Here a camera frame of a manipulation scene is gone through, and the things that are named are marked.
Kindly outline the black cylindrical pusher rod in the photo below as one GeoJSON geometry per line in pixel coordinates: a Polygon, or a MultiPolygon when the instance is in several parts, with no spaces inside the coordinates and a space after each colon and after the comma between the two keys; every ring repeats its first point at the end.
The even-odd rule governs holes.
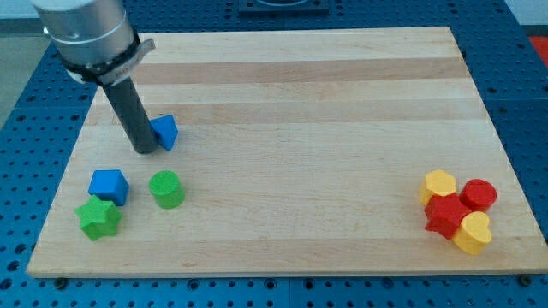
{"type": "Polygon", "coordinates": [[[131,78],[105,86],[104,92],[134,150],[139,154],[157,150],[157,136],[131,78]]]}

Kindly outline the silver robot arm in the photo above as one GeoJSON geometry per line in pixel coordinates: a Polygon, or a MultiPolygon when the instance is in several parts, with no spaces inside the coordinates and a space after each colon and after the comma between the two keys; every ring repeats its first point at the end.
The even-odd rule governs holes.
{"type": "Polygon", "coordinates": [[[101,86],[134,150],[154,152],[158,137],[131,74],[154,41],[140,39],[119,0],[32,0],[69,75],[101,86]]]}

